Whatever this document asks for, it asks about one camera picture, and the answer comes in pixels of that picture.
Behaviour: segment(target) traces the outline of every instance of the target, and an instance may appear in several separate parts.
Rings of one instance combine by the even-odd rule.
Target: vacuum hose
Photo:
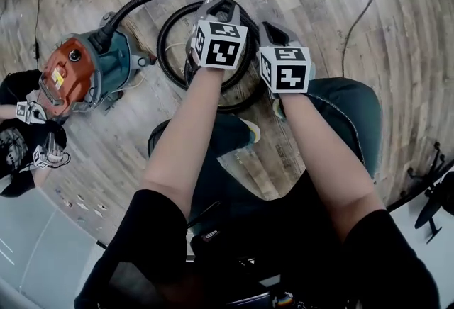
[[[102,44],[106,40],[109,39],[110,35],[113,35],[115,30],[119,27],[120,22],[134,9],[142,6],[145,3],[153,0],[131,0],[125,6],[123,6],[112,18],[111,20],[103,27],[101,30],[98,31],[97,34],[97,42]],[[234,0],[224,0],[225,3],[221,7],[221,11],[228,12],[228,5],[235,5],[236,2]],[[202,1],[190,4],[185,6],[175,13],[173,13],[169,19],[166,20],[164,26],[162,27],[160,34],[157,38],[157,59],[159,60],[160,66],[165,73],[165,75],[177,86],[181,87],[182,89],[187,90],[188,88],[188,81],[185,81],[181,78],[170,66],[168,58],[165,54],[165,46],[166,46],[166,39],[169,35],[170,29],[172,26],[183,16],[186,16],[189,13],[195,12],[201,5],[203,4]],[[258,27],[254,23],[254,21],[249,17],[246,11],[241,8],[240,6],[240,14],[241,14],[241,23],[248,27],[248,38],[245,44],[245,52],[243,61],[241,62],[239,68],[235,71],[233,76],[222,83],[221,91],[224,92],[235,86],[245,75],[247,72],[250,63],[252,62],[255,53],[257,52],[257,43],[259,41],[259,33]],[[260,83],[256,86],[254,92],[247,97],[246,100],[237,103],[236,105],[232,106],[219,106],[218,112],[220,113],[240,113],[245,109],[249,108],[253,105],[266,91],[266,84],[260,80]]]

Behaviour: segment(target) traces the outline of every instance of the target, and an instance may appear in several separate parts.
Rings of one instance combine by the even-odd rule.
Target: person in black shirt
[[[43,145],[49,133],[56,143],[66,147],[66,133],[55,121],[29,125],[16,118],[16,104],[39,90],[41,72],[37,69],[9,74],[0,85],[0,196],[19,197],[42,186],[52,170],[34,169],[33,152]]]
[[[307,171],[267,202],[217,160],[259,135],[249,122],[216,115],[223,75],[201,68],[172,120],[153,131],[140,190],[75,308],[438,308],[432,276],[371,179],[381,133],[373,90],[317,79],[308,96],[280,96],[275,112]],[[128,288],[143,284],[147,300],[118,288],[126,277],[135,278]]]

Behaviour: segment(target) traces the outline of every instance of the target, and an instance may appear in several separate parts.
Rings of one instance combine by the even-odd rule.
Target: black knob
[[[77,62],[82,58],[82,53],[79,50],[72,50],[68,57],[71,61]]]

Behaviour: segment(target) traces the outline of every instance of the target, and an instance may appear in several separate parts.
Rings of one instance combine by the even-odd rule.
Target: vacuum cleaner body
[[[93,110],[127,85],[139,69],[155,64],[156,57],[138,51],[135,38],[122,28],[102,54],[89,42],[92,33],[68,35],[50,56],[38,99],[48,118]]]

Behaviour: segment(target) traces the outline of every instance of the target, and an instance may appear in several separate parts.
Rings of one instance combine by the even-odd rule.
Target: yellow label
[[[60,87],[63,85],[64,79],[56,69],[54,69],[54,72],[52,72],[52,79],[55,82],[55,87],[57,87],[57,90],[60,90]]]

